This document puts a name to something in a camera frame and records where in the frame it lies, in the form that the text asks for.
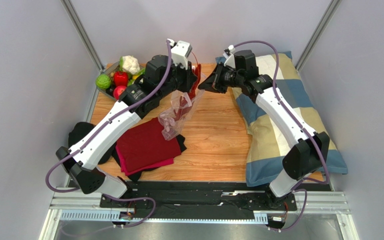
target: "pink cloth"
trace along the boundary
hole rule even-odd
[[[145,166],[145,167],[136,169],[134,171],[128,172],[127,171],[127,166],[126,166],[126,159],[121,154],[120,149],[118,148],[118,145],[115,146],[115,149],[116,149],[116,153],[118,154],[118,157],[119,157],[119,164],[121,165],[121,172],[125,173],[126,176],[138,173],[138,172],[146,170],[146,169],[159,168],[159,167],[167,166],[167,165],[170,165],[170,164],[174,163],[174,158],[169,158],[169,159],[162,160],[160,162],[154,163],[152,165]]]

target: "cable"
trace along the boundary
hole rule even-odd
[[[284,221],[286,222],[287,221],[287,216],[288,216],[288,204],[286,202],[283,202],[283,204],[285,205],[285,214],[284,214]]]
[[[198,59],[197,59],[197,56],[195,56],[195,53],[193,51],[190,51],[193,55],[193,57],[195,58],[195,62],[196,62],[196,66],[198,67],[199,63],[198,63]]]
[[[123,110],[117,112],[116,114],[114,114],[112,117],[109,118],[108,121],[106,121],[104,124],[102,124],[91,136],[90,138],[84,142],[84,144],[76,151],[70,153],[69,155],[67,155],[66,157],[64,157],[62,160],[60,160],[59,162],[57,162],[53,167],[50,168],[50,170],[47,172],[47,174],[45,175],[45,184],[47,185],[47,187],[56,192],[56,193],[69,193],[69,192],[73,192],[73,191],[76,191],[78,190],[78,188],[71,188],[71,189],[66,189],[66,190],[60,190],[60,189],[56,189],[55,187],[53,187],[51,184],[50,184],[50,174],[52,174],[52,172],[57,168],[59,167],[61,164],[63,164],[64,162],[66,162],[68,159],[74,157],[75,155],[77,155],[78,153],[80,153],[85,147],[87,147],[87,145],[103,130],[103,128],[105,128],[108,124],[110,124],[115,118],[117,118],[118,116],[120,116],[121,114],[131,110],[131,109],[134,109],[138,106],[140,106],[142,103],[144,103],[145,101],[147,101],[148,99],[150,99],[155,93],[157,93],[157,91],[161,88],[161,86],[164,84],[164,82],[166,81],[168,75],[169,75],[169,72],[170,72],[170,66],[172,65],[172,51],[171,51],[171,46],[170,46],[170,41],[167,40],[166,41],[167,43],[167,48],[168,48],[168,61],[167,61],[167,68],[165,69],[165,73],[164,73],[164,76],[162,77],[161,81],[158,83],[158,85],[155,87],[155,89],[153,91],[151,91],[147,96],[145,96],[142,100],[132,104],[131,106],[128,106],[127,108],[124,108]]]
[[[120,198],[115,198],[113,196],[109,196],[109,195],[106,195],[106,194],[103,194],[106,198],[108,199],[111,199],[113,201],[117,201],[117,202],[132,202],[132,201],[143,201],[143,200],[150,200],[153,205],[152,205],[152,210],[150,211],[150,213],[145,216],[144,218],[142,218],[141,220],[139,220],[138,222],[135,222],[135,223],[132,223],[132,224],[127,224],[127,225],[116,225],[117,227],[120,227],[120,228],[132,228],[132,227],[135,227],[137,225],[140,225],[142,224],[144,221],[146,221],[150,216],[152,216],[152,214],[154,214],[155,212],[155,208],[157,207],[157,203],[155,202],[155,200],[151,197],[137,197],[137,198],[129,198],[129,199],[120,199]],[[111,225],[111,226],[106,226],[106,227],[103,227],[101,229],[98,229],[96,231],[92,231],[92,232],[88,232],[88,233],[83,233],[83,234],[70,234],[70,233],[67,233],[63,230],[63,228],[61,227],[59,230],[62,234],[68,236],[68,237],[72,237],[72,238],[80,238],[80,237],[85,237],[85,236],[89,236],[89,235],[93,235],[93,234],[96,234],[96,233],[99,233],[99,232],[102,232],[102,231],[105,231],[105,230],[108,230],[108,229],[112,229],[114,228],[114,225]]]
[[[284,232],[284,231],[288,231],[288,230],[291,230],[292,228],[294,228],[297,223],[299,223],[300,219],[302,219],[303,217],[303,213],[305,212],[305,206],[306,206],[306,203],[308,201],[308,191],[306,189],[297,189],[297,190],[294,190],[292,191],[293,193],[296,193],[296,192],[304,192],[304,201],[303,201],[303,206],[301,207],[301,211],[300,211],[300,214],[298,215],[298,218],[294,221],[293,224],[291,224],[289,227],[287,228],[283,228],[283,229],[279,229],[279,228],[271,228],[271,227],[268,227],[267,229],[268,230],[273,230],[274,232],[277,232],[277,233],[281,233],[281,232]]]
[[[128,224],[128,225],[124,225],[124,228],[131,228],[131,227],[135,227],[137,225],[142,224],[144,221],[146,221],[146,219],[148,219],[150,216],[152,216],[152,214],[154,214],[155,208],[157,207],[157,203],[155,202],[155,200],[153,198],[147,197],[147,196],[137,197],[137,198],[129,198],[129,199],[115,198],[113,196],[109,196],[109,195],[106,195],[106,194],[104,194],[104,196],[107,197],[108,199],[111,199],[113,201],[118,201],[118,202],[131,202],[131,201],[149,200],[149,201],[151,201],[153,203],[152,210],[150,211],[150,213],[147,216],[145,216],[144,218],[142,218],[138,222],[135,222],[135,223],[132,223],[132,224]]]
[[[281,98],[280,98],[280,96],[278,94],[278,91],[277,91],[277,74],[278,74],[278,68],[279,68],[279,65],[280,65],[280,60],[279,60],[279,55],[278,55],[277,49],[272,44],[270,44],[268,42],[265,42],[265,41],[260,41],[260,40],[244,41],[244,42],[241,42],[241,43],[238,43],[238,44],[234,45],[233,47],[236,48],[236,47],[239,47],[239,46],[242,46],[242,45],[245,45],[245,44],[253,44],[253,43],[267,45],[270,48],[272,48],[272,50],[275,52],[275,55],[276,55],[276,68],[275,68],[275,73],[273,74],[273,83],[272,83],[273,93],[275,94],[276,99],[282,105],[284,110],[288,113],[288,115],[294,120],[294,122],[297,124],[297,126],[304,132],[304,134],[306,134],[306,136],[312,142],[313,146],[316,149],[316,153],[317,153],[317,155],[318,155],[318,157],[320,159],[320,162],[322,163],[323,170],[325,172],[325,176],[326,176],[325,181],[319,181],[319,180],[316,180],[316,179],[313,179],[313,178],[310,178],[310,177],[306,177],[306,178],[300,180],[296,185],[294,185],[292,190],[296,189],[304,180],[310,180],[310,181],[313,181],[313,182],[316,182],[316,183],[319,183],[319,184],[328,184],[330,182],[330,173],[328,172],[327,164],[325,162],[325,159],[324,159],[324,156],[322,155],[321,150],[319,149],[318,144],[316,143],[316,141],[314,140],[312,135],[308,132],[308,130],[303,127],[303,125],[300,123],[300,121],[287,108],[287,106],[281,100]]]

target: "plastic bag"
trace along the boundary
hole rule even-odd
[[[158,121],[164,126],[162,135],[169,141],[179,135],[185,122],[192,118],[204,90],[198,90],[194,98],[190,99],[186,92],[175,91],[171,95],[171,107],[158,116]]]

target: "fruit bowl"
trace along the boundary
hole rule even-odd
[[[111,79],[111,82],[113,82],[113,78],[111,77],[111,73],[117,72],[119,67],[120,67],[120,62],[119,61],[115,62],[110,67],[108,67],[102,74],[107,75]],[[111,92],[108,89],[102,89],[98,86],[96,86],[96,87],[99,90],[99,92],[106,95],[108,98],[116,101],[115,97],[111,94]]]

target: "wooden surface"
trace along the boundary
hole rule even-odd
[[[203,64],[202,73],[209,76],[214,68],[215,64]],[[170,108],[170,98],[165,97],[160,106],[138,125]],[[113,105],[112,99],[99,92],[91,123],[98,124]],[[143,172],[141,181],[245,182],[246,159],[252,137],[247,134],[231,89],[226,94],[205,92],[181,134],[186,138],[187,150],[174,158],[174,164]],[[99,167],[113,176],[128,180],[112,157]],[[322,179],[320,173],[311,177]]]

